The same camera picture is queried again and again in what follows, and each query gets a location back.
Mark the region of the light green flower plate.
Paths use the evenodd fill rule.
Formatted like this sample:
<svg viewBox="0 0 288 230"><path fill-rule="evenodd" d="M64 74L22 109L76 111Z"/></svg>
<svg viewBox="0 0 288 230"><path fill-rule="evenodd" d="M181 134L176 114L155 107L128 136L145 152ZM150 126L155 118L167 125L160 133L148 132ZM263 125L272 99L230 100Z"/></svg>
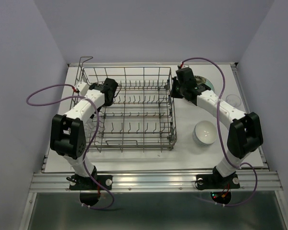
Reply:
<svg viewBox="0 0 288 230"><path fill-rule="evenodd" d="M196 83L199 84L205 84L208 86L212 91L215 91L213 84L205 77L195 75L194 76Z"/></svg>

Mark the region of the white ribbed bowl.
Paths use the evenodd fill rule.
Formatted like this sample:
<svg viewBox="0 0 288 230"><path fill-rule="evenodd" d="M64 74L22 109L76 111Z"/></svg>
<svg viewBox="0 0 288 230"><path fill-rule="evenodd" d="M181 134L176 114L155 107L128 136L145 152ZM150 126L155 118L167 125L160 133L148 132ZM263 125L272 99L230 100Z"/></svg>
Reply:
<svg viewBox="0 0 288 230"><path fill-rule="evenodd" d="M192 138L198 145L210 146L217 138L216 126L210 121L200 121L193 129Z"/></svg>

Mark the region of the clear glass cup back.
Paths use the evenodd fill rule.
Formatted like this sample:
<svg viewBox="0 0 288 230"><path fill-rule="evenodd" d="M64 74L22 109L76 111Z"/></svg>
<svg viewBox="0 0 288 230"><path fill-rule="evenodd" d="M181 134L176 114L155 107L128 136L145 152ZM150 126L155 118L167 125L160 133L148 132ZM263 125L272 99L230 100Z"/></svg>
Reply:
<svg viewBox="0 0 288 230"><path fill-rule="evenodd" d="M235 94L228 95L226 102L235 108L238 108L242 103L241 98Z"/></svg>

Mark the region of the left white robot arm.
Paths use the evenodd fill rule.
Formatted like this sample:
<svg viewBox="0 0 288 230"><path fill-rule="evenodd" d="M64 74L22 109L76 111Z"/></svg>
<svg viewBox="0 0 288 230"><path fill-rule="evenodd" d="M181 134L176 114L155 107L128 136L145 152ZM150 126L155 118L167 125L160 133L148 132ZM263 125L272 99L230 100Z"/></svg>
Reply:
<svg viewBox="0 0 288 230"><path fill-rule="evenodd" d="M102 107L111 106L118 83L106 78L104 83L76 84L76 92L84 98L63 115L55 115L51 123L50 149L62 156L74 169L68 177L70 190L96 190L96 167L84 155L87 148L84 125L97 117Z"/></svg>

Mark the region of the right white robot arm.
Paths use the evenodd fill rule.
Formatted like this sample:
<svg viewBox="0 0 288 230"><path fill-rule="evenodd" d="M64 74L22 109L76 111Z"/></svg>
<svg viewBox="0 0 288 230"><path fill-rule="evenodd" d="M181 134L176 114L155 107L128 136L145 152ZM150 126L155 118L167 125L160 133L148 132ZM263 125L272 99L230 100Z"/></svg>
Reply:
<svg viewBox="0 0 288 230"><path fill-rule="evenodd" d="M195 185L199 190L220 189L238 179L236 171L249 163L244 160L263 144L259 116L231 106L217 96L206 84L197 84L189 67L176 71L172 79L172 98L184 98L216 118L216 124L228 129L224 157L211 174L198 175Z"/></svg>

